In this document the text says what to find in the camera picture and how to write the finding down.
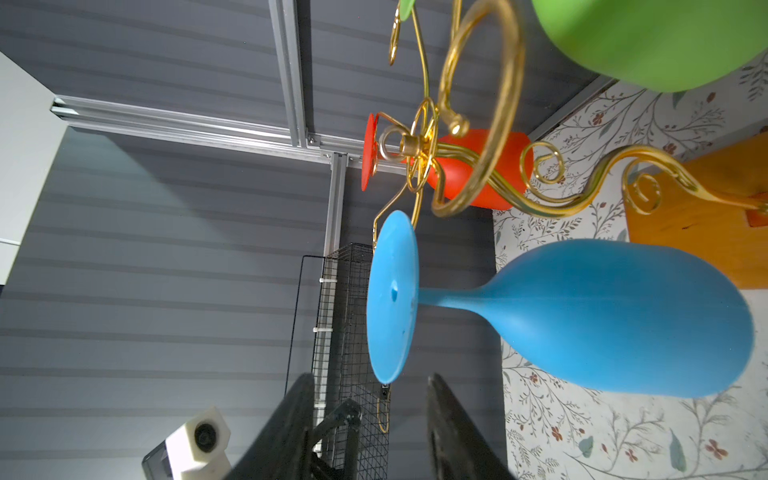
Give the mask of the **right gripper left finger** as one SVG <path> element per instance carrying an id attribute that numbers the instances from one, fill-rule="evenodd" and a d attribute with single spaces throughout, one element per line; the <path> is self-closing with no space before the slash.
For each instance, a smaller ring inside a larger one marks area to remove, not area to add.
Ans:
<path id="1" fill-rule="evenodd" d="M 302 374 L 225 479 L 307 479 L 314 377 Z"/>

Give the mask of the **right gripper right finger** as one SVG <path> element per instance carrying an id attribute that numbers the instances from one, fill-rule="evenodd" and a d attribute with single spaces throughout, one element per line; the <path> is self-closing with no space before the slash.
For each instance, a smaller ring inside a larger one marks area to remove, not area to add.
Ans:
<path id="1" fill-rule="evenodd" d="M 435 479 L 515 479 L 442 376 L 427 383 L 427 437 Z"/>

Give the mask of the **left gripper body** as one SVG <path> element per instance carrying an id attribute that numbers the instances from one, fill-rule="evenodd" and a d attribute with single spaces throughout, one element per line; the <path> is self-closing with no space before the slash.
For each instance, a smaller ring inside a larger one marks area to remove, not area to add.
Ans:
<path id="1" fill-rule="evenodd" d="M 226 449 L 231 430 L 210 407 L 182 424 L 144 456 L 146 479 L 224 479 L 232 470 Z"/>

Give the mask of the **blue wine glass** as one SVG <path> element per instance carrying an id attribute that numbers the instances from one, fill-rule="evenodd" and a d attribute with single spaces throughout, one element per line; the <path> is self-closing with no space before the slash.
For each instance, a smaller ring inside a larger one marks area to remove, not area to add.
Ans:
<path id="1" fill-rule="evenodd" d="M 367 297 L 368 351 L 381 383 L 402 373 L 422 305 L 473 312 L 545 372 L 620 393 L 724 391 L 748 365 L 755 337 L 739 289 L 706 261 L 665 246 L 554 242 L 483 286 L 424 288 L 415 232 L 396 211 L 379 234 Z"/>

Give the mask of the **red-orange wine glass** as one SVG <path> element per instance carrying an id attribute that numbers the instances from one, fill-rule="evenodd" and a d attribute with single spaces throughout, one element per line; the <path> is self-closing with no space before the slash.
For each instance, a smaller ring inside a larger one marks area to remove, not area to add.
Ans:
<path id="1" fill-rule="evenodd" d="M 366 132 L 364 136 L 364 147 L 362 155 L 362 178 L 361 190 L 365 191 L 369 180 L 374 174 L 374 166 L 382 159 L 379 154 L 379 143 L 375 140 L 376 129 L 379 114 L 370 114 L 368 117 Z M 439 139 L 443 144 L 462 146 L 475 153 L 482 150 L 488 137 L 488 131 L 485 129 L 471 129 L 461 138 L 455 138 L 451 135 L 445 135 Z M 524 194 L 527 190 L 520 174 L 520 156 L 525 147 L 531 144 L 530 139 L 524 133 L 511 132 L 507 138 L 503 153 L 496 165 L 496 171 L 507 180 L 511 187 L 518 193 Z M 445 184 L 445 196 L 452 199 L 459 193 L 460 188 L 464 187 L 471 167 L 460 160 L 438 157 L 437 161 L 443 167 L 447 179 Z M 512 205 L 504 200 L 490 186 L 485 186 L 478 197 L 472 202 L 472 206 L 491 210 L 505 211 L 512 208 Z"/>

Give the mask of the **gold rack with wooden base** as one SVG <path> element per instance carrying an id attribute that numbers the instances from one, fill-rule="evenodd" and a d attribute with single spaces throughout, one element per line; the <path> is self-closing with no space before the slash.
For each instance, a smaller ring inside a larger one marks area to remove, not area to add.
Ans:
<path id="1" fill-rule="evenodd" d="M 485 186 L 512 208 L 497 213 L 497 263 L 506 266 L 535 248 L 598 239 L 666 246 L 693 254 L 744 290 L 767 286 L 767 131 L 764 123 L 729 137 L 715 131 L 727 116 L 709 94 L 699 94 L 683 119 L 678 94 L 650 94 L 620 85 L 598 93 L 545 136 L 525 148 L 536 165 L 519 170 L 527 187 L 515 191 L 497 171 L 501 147 L 486 141 L 479 153 L 441 143 L 439 102 L 425 100 L 416 147 L 407 149 L 405 189 L 434 188 L 432 212 L 453 217 Z M 471 167 L 452 199 L 438 157 Z"/>

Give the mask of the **green wine glass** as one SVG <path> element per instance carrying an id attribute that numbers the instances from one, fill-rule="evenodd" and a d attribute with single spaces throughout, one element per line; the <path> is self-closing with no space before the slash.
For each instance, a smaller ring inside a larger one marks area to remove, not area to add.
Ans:
<path id="1" fill-rule="evenodd" d="M 767 48 L 764 1 L 536 1 L 533 9 L 574 63 L 662 93 L 716 81 Z"/>

